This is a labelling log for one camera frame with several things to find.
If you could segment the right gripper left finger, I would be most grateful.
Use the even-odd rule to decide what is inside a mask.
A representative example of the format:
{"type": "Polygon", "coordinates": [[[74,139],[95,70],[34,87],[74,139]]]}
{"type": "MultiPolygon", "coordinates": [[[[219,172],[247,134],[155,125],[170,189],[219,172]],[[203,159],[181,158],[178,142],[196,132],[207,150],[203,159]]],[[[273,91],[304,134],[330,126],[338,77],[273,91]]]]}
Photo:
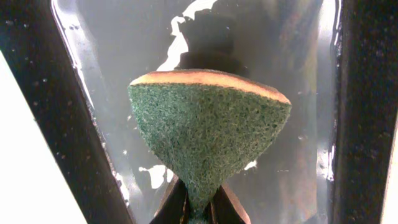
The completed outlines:
{"type": "Polygon", "coordinates": [[[190,203],[185,184],[174,176],[150,224],[187,224],[190,203]]]}

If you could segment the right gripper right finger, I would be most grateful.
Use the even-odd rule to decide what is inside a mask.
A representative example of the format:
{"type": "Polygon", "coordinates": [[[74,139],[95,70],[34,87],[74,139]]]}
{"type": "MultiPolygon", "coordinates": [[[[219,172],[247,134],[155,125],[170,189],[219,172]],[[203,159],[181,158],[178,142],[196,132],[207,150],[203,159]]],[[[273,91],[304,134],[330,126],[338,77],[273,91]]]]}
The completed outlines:
{"type": "Polygon", "coordinates": [[[251,224],[241,202],[227,183],[221,185],[210,201],[211,224],[251,224]]]}

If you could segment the green scrubbing sponge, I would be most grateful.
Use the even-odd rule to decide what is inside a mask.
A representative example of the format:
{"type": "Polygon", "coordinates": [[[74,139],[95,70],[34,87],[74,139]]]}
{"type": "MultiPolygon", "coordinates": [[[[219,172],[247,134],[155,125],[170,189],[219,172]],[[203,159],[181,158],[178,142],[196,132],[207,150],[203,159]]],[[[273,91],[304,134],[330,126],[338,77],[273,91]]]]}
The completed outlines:
{"type": "Polygon", "coordinates": [[[150,72],[128,95],[144,142],[185,184],[195,219],[276,140],[292,109],[275,88],[216,70],[150,72]]]}

